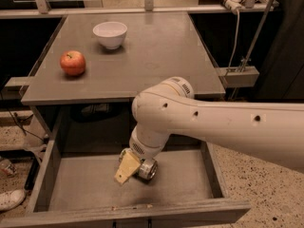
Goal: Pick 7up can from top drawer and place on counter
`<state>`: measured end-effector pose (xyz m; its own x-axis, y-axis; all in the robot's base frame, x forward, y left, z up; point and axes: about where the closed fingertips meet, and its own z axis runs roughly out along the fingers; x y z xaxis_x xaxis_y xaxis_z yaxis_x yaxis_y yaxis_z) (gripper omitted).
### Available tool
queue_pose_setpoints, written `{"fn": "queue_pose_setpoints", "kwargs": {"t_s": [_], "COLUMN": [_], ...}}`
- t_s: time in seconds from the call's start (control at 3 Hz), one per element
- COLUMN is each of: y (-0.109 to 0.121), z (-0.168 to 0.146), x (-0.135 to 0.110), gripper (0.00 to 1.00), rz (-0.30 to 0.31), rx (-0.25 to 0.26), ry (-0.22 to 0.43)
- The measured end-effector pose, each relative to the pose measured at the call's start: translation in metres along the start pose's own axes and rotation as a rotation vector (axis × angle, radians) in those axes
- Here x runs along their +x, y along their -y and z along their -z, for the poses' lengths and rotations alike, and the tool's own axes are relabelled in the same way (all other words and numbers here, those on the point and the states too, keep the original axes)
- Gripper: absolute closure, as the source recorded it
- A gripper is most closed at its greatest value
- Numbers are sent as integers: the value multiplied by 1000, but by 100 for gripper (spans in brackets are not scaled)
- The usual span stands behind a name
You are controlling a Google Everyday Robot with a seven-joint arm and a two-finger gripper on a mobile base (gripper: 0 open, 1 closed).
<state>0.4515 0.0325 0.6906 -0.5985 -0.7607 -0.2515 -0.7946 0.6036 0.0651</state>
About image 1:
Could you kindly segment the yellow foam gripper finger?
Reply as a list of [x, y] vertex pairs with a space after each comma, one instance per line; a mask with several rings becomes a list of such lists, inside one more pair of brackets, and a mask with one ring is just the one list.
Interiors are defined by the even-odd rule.
[[139, 170], [142, 163], [141, 160], [128, 149], [122, 151], [120, 160], [114, 178], [118, 184], [123, 185]]

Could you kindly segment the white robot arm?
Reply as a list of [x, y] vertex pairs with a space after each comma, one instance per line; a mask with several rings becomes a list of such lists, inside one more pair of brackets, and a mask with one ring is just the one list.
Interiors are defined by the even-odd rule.
[[304, 169], [304, 104], [198, 101], [186, 80], [172, 77], [139, 93], [132, 114], [137, 124], [120, 156], [120, 184], [134, 174], [151, 179], [172, 134]]

